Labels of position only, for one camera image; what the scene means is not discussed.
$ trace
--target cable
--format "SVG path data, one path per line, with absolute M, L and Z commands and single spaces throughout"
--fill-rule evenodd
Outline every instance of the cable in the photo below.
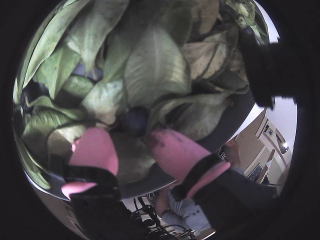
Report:
M 134 202 L 135 209 L 138 211 L 138 206 L 137 206 L 136 198 L 133 199 L 133 202 Z

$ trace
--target black wire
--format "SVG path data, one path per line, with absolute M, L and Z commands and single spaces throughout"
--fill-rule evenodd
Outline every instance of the black wire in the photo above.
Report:
M 159 226 L 161 228 L 162 231 L 164 231 L 166 234 L 171 235 L 175 240 L 178 240 L 178 238 L 176 238 L 175 236 L 173 236 L 172 234 L 170 234 L 162 225 Z
M 138 211 L 137 201 L 135 198 L 133 199 L 133 202 L 134 202 L 135 209 Z

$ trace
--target yellowing leaf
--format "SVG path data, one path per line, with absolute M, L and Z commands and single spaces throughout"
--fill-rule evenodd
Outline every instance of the yellowing leaf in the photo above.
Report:
M 200 22 L 199 33 L 207 34 L 214 26 L 219 14 L 219 0 L 196 0 L 192 9 L 192 21 Z
M 80 104 L 92 120 L 112 125 L 125 110 L 123 80 L 98 82 Z
M 228 57 L 226 34 L 217 33 L 203 42 L 188 43 L 182 51 L 190 64 L 191 79 L 197 81 L 209 78 L 222 67 Z

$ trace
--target black wrist strap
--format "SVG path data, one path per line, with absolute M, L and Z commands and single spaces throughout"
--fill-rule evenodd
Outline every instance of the black wrist strap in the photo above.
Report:
M 217 154 L 211 154 L 196 163 L 185 177 L 182 184 L 175 186 L 171 190 L 173 198 L 180 202 L 187 197 L 190 189 L 199 181 L 199 179 L 214 165 L 223 160 Z

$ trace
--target finger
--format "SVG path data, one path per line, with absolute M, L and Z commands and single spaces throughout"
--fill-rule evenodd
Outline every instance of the finger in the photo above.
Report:
M 159 166 L 180 182 L 183 182 L 199 160 L 211 154 L 196 142 L 172 129 L 153 131 L 148 145 Z

